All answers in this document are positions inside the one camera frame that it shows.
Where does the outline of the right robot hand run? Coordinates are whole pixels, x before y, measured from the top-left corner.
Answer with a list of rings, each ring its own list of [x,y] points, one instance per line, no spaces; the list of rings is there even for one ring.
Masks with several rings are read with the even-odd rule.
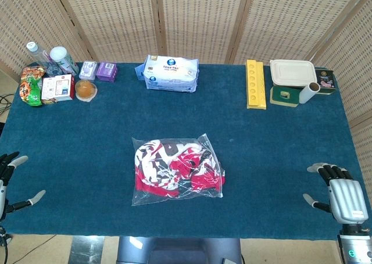
[[[312,208],[332,214],[339,224],[363,224],[368,220],[362,187],[348,170],[328,163],[314,163],[307,171],[319,174],[328,190],[328,204],[316,201],[309,194],[303,194]]]

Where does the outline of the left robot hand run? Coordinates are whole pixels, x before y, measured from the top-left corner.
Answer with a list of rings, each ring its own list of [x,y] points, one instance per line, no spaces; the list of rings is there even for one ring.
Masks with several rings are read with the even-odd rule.
[[[41,190],[34,197],[26,200],[17,202],[14,204],[9,204],[7,199],[7,187],[12,178],[14,170],[28,160],[28,156],[18,156],[19,152],[14,152],[12,154],[1,155],[1,221],[6,218],[7,213],[12,213],[18,211],[19,209],[26,208],[28,206],[33,206],[41,200],[45,195],[46,191]]]

